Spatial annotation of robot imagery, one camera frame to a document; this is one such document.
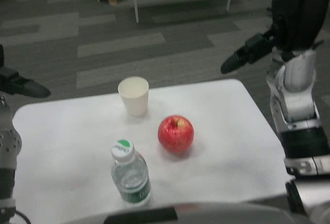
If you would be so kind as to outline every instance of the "bottle cap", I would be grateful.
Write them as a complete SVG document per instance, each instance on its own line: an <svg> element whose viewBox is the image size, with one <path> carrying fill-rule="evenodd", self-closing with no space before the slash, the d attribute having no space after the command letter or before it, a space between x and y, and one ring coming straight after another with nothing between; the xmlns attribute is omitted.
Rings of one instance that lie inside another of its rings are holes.
<svg viewBox="0 0 330 224"><path fill-rule="evenodd" d="M118 140L111 147L112 157L118 162L127 162L135 154L135 148L129 140Z"/></svg>

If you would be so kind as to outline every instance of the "green label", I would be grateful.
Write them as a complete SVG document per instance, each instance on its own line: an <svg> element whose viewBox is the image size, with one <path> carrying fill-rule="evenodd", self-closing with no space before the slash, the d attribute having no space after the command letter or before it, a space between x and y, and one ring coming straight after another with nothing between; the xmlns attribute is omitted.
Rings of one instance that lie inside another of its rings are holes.
<svg viewBox="0 0 330 224"><path fill-rule="evenodd" d="M151 184L150 184L150 180L148 179L146 184L138 192L120 193L120 194L122 195L122 198L126 202L138 203L138 202L141 202L142 200L144 200L148 196L150 189L151 189Z"/></svg>
<svg viewBox="0 0 330 224"><path fill-rule="evenodd" d="M129 144L129 142L127 140L119 140L118 143L120 143L124 147L127 147L127 148L130 147L130 144Z"/></svg>

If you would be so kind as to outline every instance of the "bottle label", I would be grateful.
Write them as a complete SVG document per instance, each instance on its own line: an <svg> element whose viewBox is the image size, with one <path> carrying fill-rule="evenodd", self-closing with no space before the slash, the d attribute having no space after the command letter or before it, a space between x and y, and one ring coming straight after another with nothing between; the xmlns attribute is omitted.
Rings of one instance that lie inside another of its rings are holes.
<svg viewBox="0 0 330 224"><path fill-rule="evenodd" d="M151 184L150 184L150 180L148 179L146 184L139 191L134 193L121 193L121 195L126 202L138 203L144 200L148 196L150 190L151 190Z"/></svg>

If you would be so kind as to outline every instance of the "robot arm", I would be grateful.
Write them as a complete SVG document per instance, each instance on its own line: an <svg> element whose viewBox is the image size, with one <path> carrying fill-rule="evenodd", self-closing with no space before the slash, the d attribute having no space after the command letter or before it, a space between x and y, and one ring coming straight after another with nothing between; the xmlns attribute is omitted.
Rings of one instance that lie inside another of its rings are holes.
<svg viewBox="0 0 330 224"><path fill-rule="evenodd" d="M286 185L288 198L293 211L313 217L330 201L330 147L312 98L315 49L320 44L314 42L328 2L273 0L271 29L248 39L221 67L222 73L231 72L256 62L276 47L266 80L271 112L286 155L284 163L287 172L296 177ZM250 43L255 37L259 42ZM330 209L325 211L324 219L315 221L330 218Z"/></svg>
<svg viewBox="0 0 330 224"><path fill-rule="evenodd" d="M0 45L0 91L8 94L22 94L34 98L45 98L50 91L23 78L19 73L4 67L4 50ZM0 223L9 223L16 212L12 192L15 185L17 156L22 141L12 124L12 113L4 96L0 95Z"/></svg>

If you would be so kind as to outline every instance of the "plastic water bottle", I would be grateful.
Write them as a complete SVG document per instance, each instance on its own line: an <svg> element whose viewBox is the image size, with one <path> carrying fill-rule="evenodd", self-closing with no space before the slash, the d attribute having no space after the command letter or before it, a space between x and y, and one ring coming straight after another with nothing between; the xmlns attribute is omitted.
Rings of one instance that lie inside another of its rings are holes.
<svg viewBox="0 0 330 224"><path fill-rule="evenodd" d="M150 198L151 185L144 158L129 140L118 140L111 147L114 163L112 179L128 205L141 206Z"/></svg>

